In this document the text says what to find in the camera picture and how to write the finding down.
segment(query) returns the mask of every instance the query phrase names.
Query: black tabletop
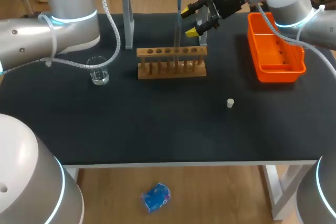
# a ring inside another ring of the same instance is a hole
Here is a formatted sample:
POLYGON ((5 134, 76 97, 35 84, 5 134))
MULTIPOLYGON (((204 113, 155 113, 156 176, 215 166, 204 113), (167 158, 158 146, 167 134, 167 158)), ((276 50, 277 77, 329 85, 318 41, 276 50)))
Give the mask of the black tabletop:
MULTIPOLYGON (((136 48, 172 46, 176 18, 138 14, 134 49, 121 50, 109 66, 108 84, 93 85, 87 70, 36 63, 6 75, 0 113, 26 123, 65 165, 318 159, 336 147, 336 81, 306 51, 307 72, 296 83, 260 83, 246 15, 208 33, 207 77, 137 80, 136 48), (235 100, 232 109, 228 98, 235 100)), ((122 16, 114 18, 123 38, 122 16)), ((61 57, 109 58, 114 34, 105 16, 99 22, 96 47, 61 57)), ((187 19, 183 30, 192 23, 187 19)))

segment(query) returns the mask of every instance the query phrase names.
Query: wooden floor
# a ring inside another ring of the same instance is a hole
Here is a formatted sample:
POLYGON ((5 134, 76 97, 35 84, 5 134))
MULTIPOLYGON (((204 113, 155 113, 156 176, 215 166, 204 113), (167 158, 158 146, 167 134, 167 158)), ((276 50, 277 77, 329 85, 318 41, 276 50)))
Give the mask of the wooden floor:
MULTIPOLYGON (((176 0, 131 0, 135 13, 176 12, 176 0)), ((183 6, 196 0, 183 0, 183 6)), ((31 0, 34 10, 47 4, 31 0)), ((102 12, 101 0, 96 0, 102 12)), ((0 19, 20 17, 20 0, 0 0, 0 19)), ((121 13, 121 0, 109 0, 121 13)), ((243 11, 249 11, 247 5, 243 11)), ((85 200, 84 224, 271 224, 264 176, 257 166, 86 169, 79 174, 85 200), (139 196, 156 183, 167 185, 172 200, 147 214, 139 196)), ((293 213, 284 224, 298 224, 293 213)))

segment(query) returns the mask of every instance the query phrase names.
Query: orange tray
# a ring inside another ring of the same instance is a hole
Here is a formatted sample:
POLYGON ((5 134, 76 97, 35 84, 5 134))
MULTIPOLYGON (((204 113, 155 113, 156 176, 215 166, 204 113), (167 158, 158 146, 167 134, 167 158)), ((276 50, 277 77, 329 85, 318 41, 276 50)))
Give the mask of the orange tray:
MULTIPOLYGON (((271 13, 267 18, 277 29, 271 13)), ((304 49, 278 38, 267 26, 260 13, 250 13, 248 43, 253 63, 261 82, 295 82, 306 71, 304 49)))

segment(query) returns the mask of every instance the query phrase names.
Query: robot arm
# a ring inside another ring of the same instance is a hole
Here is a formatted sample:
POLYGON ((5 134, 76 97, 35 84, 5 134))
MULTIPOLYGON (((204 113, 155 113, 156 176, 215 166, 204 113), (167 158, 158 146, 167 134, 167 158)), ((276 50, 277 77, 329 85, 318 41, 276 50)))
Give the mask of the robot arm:
POLYGON ((334 30, 336 28, 336 11, 322 11, 314 15, 315 9, 310 0, 199 0, 188 5, 181 14, 182 18, 195 13, 204 5, 209 7, 211 17, 208 22, 197 25, 186 34, 189 37, 200 36, 212 27, 217 28, 220 19, 239 11, 242 4, 248 2, 254 6, 263 1, 267 2, 278 29, 283 35, 296 39, 299 29, 304 25, 300 40, 336 50, 336 31, 334 30))
POLYGON ((49 0, 51 14, 0 22, 0 72, 100 39, 94 0, 49 0))

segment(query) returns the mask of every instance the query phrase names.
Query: white vial cap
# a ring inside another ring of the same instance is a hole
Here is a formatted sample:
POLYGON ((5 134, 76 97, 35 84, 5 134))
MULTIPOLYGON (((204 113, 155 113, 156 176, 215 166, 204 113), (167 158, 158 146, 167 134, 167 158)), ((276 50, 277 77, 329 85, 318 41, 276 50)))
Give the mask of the white vial cap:
POLYGON ((233 99, 227 99, 227 107, 232 108, 233 104, 235 103, 235 100, 233 99))

